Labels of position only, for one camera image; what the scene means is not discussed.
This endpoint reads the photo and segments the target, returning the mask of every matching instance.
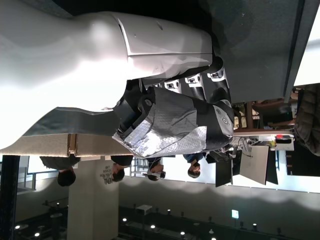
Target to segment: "humanoid robot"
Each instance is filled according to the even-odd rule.
[[[224,83],[207,100],[204,77]],[[181,80],[194,97],[180,94]],[[114,138],[137,157],[217,149],[233,136],[226,72],[206,32],[117,12],[62,19],[0,0],[0,149],[57,107],[115,111]]]

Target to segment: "metal bracket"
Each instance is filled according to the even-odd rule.
[[[179,79],[172,80],[172,81],[165,81],[164,88],[168,89],[169,91],[182,94],[181,84],[179,82]]]
[[[189,85],[190,88],[204,87],[204,83],[200,73],[191,77],[186,77],[184,80]]]

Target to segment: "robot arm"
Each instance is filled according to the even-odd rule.
[[[139,96],[138,102],[130,96]],[[232,141],[234,113],[229,93],[222,87],[210,100],[208,103],[160,87],[149,87],[147,93],[129,87],[113,109],[121,118],[113,138],[138,158],[220,149]]]

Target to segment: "white wall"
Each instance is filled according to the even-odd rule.
[[[70,187],[68,229],[70,240],[111,240],[118,235],[119,184],[108,184],[111,160],[81,161]]]
[[[318,10],[294,85],[320,83],[320,10]]]
[[[320,194],[263,188],[221,186],[183,181],[125,177],[120,184],[119,205],[132,208],[142,204],[159,207],[166,213],[195,220],[212,221],[234,226],[231,210],[239,211],[239,222],[246,228],[258,224],[262,232],[277,234],[277,228],[287,237],[314,240],[320,234]]]
[[[56,178],[37,180],[36,191],[17,196],[15,221],[19,222],[47,213],[49,208],[42,205],[45,200],[50,202],[67,198],[68,193],[68,187],[59,186]]]

